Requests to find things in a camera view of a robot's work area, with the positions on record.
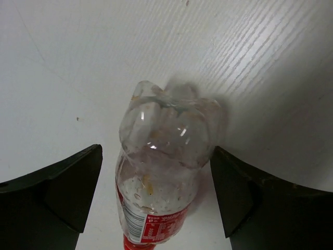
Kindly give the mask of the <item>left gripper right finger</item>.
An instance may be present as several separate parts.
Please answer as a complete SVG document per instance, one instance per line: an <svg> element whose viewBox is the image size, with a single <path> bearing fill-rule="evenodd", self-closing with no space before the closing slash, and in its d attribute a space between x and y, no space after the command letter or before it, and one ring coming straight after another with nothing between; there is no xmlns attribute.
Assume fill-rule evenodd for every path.
<svg viewBox="0 0 333 250"><path fill-rule="evenodd" d="M332 193L260 170L216 147L211 172L232 249L332 249Z"/></svg>

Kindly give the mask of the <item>small red-label clear bottle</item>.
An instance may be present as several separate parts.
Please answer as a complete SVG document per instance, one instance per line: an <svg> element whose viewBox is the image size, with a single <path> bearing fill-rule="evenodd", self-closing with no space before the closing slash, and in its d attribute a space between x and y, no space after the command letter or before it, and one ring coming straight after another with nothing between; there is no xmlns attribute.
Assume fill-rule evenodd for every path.
<svg viewBox="0 0 333 250"><path fill-rule="evenodd" d="M137 84L120 124L115 172L125 249L153 249L182 228L223 116L221 105L190 83Z"/></svg>

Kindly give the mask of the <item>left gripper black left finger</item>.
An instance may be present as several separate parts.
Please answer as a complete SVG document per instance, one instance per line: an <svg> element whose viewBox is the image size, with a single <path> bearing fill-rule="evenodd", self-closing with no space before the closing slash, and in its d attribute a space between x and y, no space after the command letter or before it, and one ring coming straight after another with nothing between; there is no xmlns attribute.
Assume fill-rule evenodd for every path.
<svg viewBox="0 0 333 250"><path fill-rule="evenodd" d="M75 249L103 160L94 144L60 162L1 183L1 249Z"/></svg>

